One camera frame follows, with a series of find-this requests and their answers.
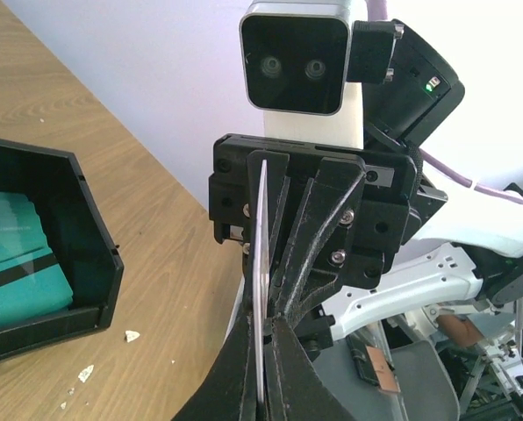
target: white debris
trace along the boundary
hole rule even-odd
[[[125,341],[127,343],[133,342],[140,336],[140,333],[135,331],[125,331]]]
[[[83,371],[81,371],[78,375],[78,379],[82,383],[85,383],[92,374],[92,371],[94,371],[94,364],[92,364],[91,366],[87,366]]]

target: black camera face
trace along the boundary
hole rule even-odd
[[[322,115],[340,109],[349,30],[339,19],[252,15],[241,35],[254,106]]]

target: white wall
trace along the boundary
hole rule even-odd
[[[249,0],[4,2],[203,205],[213,141],[262,134],[240,64]],[[491,185],[523,182],[523,0],[390,0],[390,15],[467,88],[426,149]]]

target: camera lens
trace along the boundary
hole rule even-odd
[[[306,65],[306,76],[312,81],[318,81],[322,79],[326,72],[326,64],[320,60],[311,60]]]
[[[281,74],[281,62],[270,55],[261,61],[261,72],[264,76],[275,79]]]

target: cable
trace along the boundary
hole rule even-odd
[[[429,153],[424,151],[420,148],[421,155],[423,156],[423,159],[425,162],[427,162],[429,165],[431,165],[433,168],[437,169],[439,172],[453,180],[454,182],[457,182],[458,184],[462,185],[463,187],[466,187],[467,189],[472,188],[473,190],[484,193],[488,196],[494,196],[499,197],[501,199],[509,200],[510,202],[518,203],[523,205],[523,197],[521,196],[515,196],[511,193],[504,192],[497,189],[492,189],[491,187],[483,186],[482,184],[475,183],[473,186],[473,181],[464,177],[463,175],[458,174],[453,169],[449,168],[445,164],[443,164],[441,161],[437,160],[433,156],[431,156]]]

